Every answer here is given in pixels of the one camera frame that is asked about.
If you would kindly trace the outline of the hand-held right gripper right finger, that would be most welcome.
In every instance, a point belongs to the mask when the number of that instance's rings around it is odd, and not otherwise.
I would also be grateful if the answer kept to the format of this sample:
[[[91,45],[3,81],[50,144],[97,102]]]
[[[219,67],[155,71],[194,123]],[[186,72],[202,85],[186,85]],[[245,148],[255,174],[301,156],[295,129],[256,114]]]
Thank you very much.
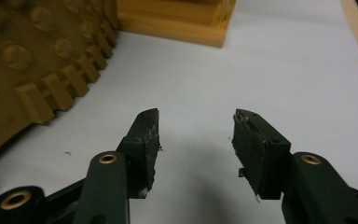
[[[279,200],[290,141],[255,112],[237,109],[233,120],[232,146],[242,165],[241,175],[262,200]]]

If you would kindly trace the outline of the wooden box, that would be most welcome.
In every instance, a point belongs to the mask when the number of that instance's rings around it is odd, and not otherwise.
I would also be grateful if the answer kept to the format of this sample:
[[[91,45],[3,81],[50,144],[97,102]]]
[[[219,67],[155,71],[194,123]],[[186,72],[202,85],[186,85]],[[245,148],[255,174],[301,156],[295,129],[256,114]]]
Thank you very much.
[[[117,0],[118,26],[222,48],[237,0]]]

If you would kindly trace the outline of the tan suede boot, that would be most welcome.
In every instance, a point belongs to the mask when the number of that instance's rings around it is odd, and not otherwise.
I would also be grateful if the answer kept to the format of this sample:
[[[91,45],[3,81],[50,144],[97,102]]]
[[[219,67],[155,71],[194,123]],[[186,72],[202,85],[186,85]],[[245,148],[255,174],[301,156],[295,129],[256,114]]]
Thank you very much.
[[[117,0],[0,0],[0,148],[86,95],[116,39]]]

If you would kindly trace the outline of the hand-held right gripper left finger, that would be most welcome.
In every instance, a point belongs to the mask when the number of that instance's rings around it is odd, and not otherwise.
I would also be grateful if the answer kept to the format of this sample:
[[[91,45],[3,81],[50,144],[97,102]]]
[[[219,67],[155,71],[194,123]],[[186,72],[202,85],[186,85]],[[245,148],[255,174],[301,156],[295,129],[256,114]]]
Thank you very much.
[[[126,158],[128,192],[132,199],[144,199],[155,181],[160,150],[158,117],[156,108],[138,114],[118,148]]]

